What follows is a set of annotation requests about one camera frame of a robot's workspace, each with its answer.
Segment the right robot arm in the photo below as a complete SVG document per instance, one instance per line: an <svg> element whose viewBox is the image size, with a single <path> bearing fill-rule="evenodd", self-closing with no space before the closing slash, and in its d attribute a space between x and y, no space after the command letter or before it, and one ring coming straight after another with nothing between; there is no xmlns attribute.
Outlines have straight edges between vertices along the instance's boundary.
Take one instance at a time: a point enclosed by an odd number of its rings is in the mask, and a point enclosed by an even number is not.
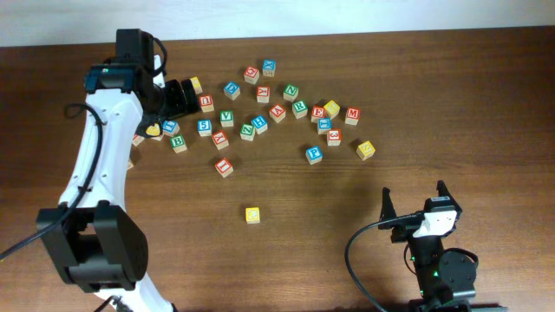
<svg viewBox="0 0 555 312"><path fill-rule="evenodd" d="M408 304L410 311L469 311L476 296L474 282L479 258L468 250L446 249L442 240L456 230L462 209L443 181L438 195L428 198L423 209L411 215L395 212L390 190L382 189L378 226L391 230L391 242L408 245L421 298Z"/></svg>

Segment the yellow C block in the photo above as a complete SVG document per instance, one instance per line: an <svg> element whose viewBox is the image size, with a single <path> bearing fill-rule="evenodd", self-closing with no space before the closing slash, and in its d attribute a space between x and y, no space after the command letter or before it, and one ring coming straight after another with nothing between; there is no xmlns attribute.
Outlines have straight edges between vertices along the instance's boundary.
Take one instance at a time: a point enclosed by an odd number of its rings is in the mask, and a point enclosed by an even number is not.
<svg viewBox="0 0 555 312"><path fill-rule="evenodd" d="M261 220L258 207L248 207L245 209L245 221L247 224L258 224Z"/></svg>

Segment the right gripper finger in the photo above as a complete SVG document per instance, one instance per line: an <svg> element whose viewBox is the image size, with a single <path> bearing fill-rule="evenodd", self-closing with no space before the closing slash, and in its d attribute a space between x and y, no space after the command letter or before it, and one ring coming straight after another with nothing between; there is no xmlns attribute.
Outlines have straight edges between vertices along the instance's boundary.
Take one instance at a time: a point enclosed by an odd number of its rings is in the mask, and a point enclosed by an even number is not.
<svg viewBox="0 0 555 312"><path fill-rule="evenodd" d="M443 180L438 180L436 184L436 191L438 192L438 198L442 200L450 200L451 194Z"/></svg>
<svg viewBox="0 0 555 312"><path fill-rule="evenodd" d="M390 197L390 190L387 187L382 188L382 208L379 217L379 230L389 230L395 226L397 218L395 208Z"/></svg>

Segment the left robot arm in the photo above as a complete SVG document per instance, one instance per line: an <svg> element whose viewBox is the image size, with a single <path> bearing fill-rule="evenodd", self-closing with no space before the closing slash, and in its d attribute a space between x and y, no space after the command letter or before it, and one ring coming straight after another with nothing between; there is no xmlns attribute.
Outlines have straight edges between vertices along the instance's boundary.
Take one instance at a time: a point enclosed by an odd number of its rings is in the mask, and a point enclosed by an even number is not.
<svg viewBox="0 0 555 312"><path fill-rule="evenodd" d="M118 311L173 311L147 274L146 235L125 209L132 141L147 128L194 114L192 83L163 82L167 54L141 29L116 32L115 55L90 68L86 99L64 108L86 115L74 171L55 208L41 209L36 227L60 278Z"/></svg>

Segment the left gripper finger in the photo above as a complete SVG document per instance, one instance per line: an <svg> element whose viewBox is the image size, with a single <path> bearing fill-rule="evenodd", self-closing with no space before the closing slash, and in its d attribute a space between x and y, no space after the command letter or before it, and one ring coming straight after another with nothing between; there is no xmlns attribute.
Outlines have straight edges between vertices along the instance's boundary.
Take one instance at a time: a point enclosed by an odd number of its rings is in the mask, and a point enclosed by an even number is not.
<svg viewBox="0 0 555 312"><path fill-rule="evenodd" d="M171 80L166 83L166 108L165 116L168 120L179 118L187 113L186 97L181 84L177 80Z"/></svg>
<svg viewBox="0 0 555 312"><path fill-rule="evenodd" d="M181 83L183 95L185 97L185 108L188 114L195 114L200 110L199 100L195 92L193 83L190 79L184 80Z"/></svg>

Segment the green R block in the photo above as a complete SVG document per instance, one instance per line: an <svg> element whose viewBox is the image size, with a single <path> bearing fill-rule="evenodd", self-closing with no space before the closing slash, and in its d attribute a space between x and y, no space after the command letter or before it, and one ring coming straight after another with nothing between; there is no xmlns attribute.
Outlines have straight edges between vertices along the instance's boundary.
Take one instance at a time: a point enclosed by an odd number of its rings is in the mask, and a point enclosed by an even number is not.
<svg viewBox="0 0 555 312"><path fill-rule="evenodd" d="M292 113L296 119L303 118L308 113L308 107L304 101L297 101L292 104Z"/></svg>

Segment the green V block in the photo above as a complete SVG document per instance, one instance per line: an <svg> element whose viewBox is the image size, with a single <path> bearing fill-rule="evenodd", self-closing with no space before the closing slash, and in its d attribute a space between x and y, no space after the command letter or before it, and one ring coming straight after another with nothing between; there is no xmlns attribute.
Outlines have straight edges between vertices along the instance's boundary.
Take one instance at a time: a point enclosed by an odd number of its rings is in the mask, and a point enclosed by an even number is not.
<svg viewBox="0 0 555 312"><path fill-rule="evenodd" d="M233 127L234 126L234 115L233 111L221 111L220 112L220 124L222 127Z"/></svg>

